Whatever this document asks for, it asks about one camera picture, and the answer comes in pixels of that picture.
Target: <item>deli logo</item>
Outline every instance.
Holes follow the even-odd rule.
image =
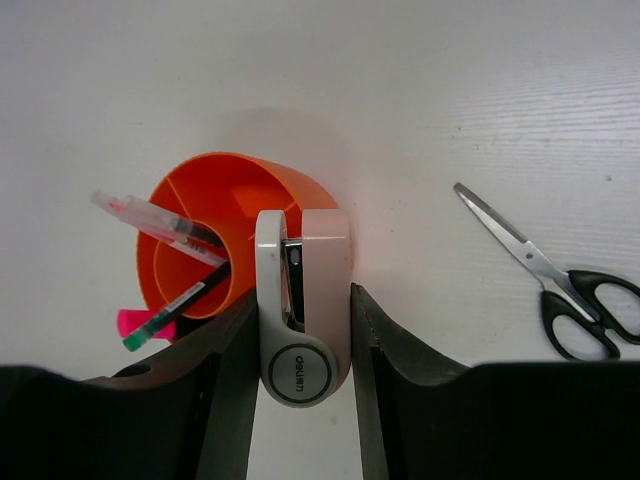
[[[304,358],[296,357],[296,392],[304,392]]]

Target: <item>green pen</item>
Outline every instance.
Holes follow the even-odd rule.
[[[122,340],[130,352],[135,352],[160,330],[169,325],[189,307],[220,285],[231,274],[231,264],[224,262],[213,273],[199,281],[182,295],[156,313],[147,323],[138,327]]]

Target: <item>pen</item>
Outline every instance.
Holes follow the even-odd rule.
[[[208,239],[212,245],[222,246],[222,241],[215,233],[176,213],[132,196],[120,200],[100,190],[93,192],[91,202],[121,222],[206,265],[219,267],[225,261],[224,258],[192,240]]]
[[[150,226],[168,229],[169,231],[209,243],[216,247],[224,246],[220,237],[207,227],[198,225],[188,218],[165,210],[151,202],[127,195],[121,203],[125,212],[131,212],[139,216],[143,224],[148,222]]]
[[[220,285],[231,274],[231,264],[223,263],[203,280],[197,282],[178,298],[173,300],[144,325],[127,335],[122,340],[127,350],[134,352],[144,345],[149,339],[169,325],[179,315],[182,315],[189,307],[204,297],[207,293]]]
[[[125,338],[138,327],[147,323],[151,317],[157,313],[157,311],[153,312],[150,310],[119,310],[118,316],[116,317],[116,326],[120,337]],[[170,322],[166,327],[156,333],[153,338],[180,340],[214,319],[215,317],[209,317],[203,320],[194,321],[191,318],[185,318],[183,315],[178,315],[173,322]]]

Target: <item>orange pen holder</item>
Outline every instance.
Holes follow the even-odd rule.
[[[184,316],[217,315],[255,287],[255,227],[262,210],[283,210],[290,237],[299,237],[302,211],[338,208],[333,198],[306,175],[266,160],[237,153],[205,153],[171,171],[151,195],[160,207],[209,227],[223,241],[231,276]],[[220,249],[216,253],[225,255]],[[140,289],[149,310],[158,311],[213,271],[170,246],[138,234]]]

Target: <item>scissors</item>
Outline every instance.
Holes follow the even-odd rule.
[[[541,284],[540,313],[545,333],[556,351],[568,360],[588,360],[565,348],[556,335],[554,322],[568,317],[603,348],[603,360],[618,360],[620,350],[606,335],[613,330],[622,340],[640,345],[640,335],[628,331],[598,300],[596,289],[605,284],[626,289],[640,300],[640,288],[606,273],[558,269],[529,239],[467,187],[456,183],[454,191],[494,237]]]

